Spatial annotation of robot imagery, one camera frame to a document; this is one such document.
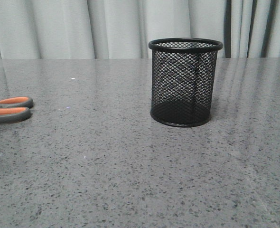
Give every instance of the granite surface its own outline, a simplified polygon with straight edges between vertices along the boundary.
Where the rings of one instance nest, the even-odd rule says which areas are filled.
[[[0,228],[280,228],[280,58],[218,59],[205,125],[150,115],[151,60],[0,60]]]

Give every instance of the scissor handle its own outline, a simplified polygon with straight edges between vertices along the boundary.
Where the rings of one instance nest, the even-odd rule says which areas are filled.
[[[0,108],[0,124],[20,122],[30,116],[30,109],[27,107]]]
[[[10,108],[10,107],[31,108],[32,106],[34,106],[34,101],[32,98],[28,96],[16,96],[16,97],[0,100],[0,105],[3,108]]]

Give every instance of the white curtain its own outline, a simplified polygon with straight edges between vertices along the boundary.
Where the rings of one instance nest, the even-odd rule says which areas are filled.
[[[0,58],[148,58],[170,37],[280,57],[280,0],[0,0]]]

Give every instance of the black mesh pencil holder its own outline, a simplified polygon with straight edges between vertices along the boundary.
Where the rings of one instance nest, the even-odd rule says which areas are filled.
[[[217,52],[221,42],[198,38],[153,40],[151,116],[176,127],[210,120]]]

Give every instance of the metal mesh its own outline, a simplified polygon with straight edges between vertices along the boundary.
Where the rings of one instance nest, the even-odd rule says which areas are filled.
[[[213,44],[168,42],[172,48],[204,48]],[[198,126],[209,121],[217,51],[168,53],[153,50],[152,109],[154,119],[173,126]]]

